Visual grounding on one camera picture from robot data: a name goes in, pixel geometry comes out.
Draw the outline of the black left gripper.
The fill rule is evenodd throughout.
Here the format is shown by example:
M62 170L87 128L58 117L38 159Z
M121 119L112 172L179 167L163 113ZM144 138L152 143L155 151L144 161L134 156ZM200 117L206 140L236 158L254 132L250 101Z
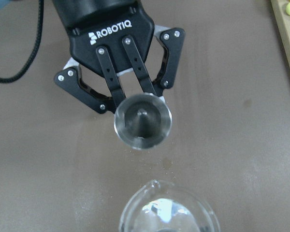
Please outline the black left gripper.
M115 112L126 96L120 76L134 72L144 93L158 97L174 85L185 39L181 28L156 25L139 0L56 0L71 58L57 86L99 114ZM164 54L156 79L145 61L152 39Z

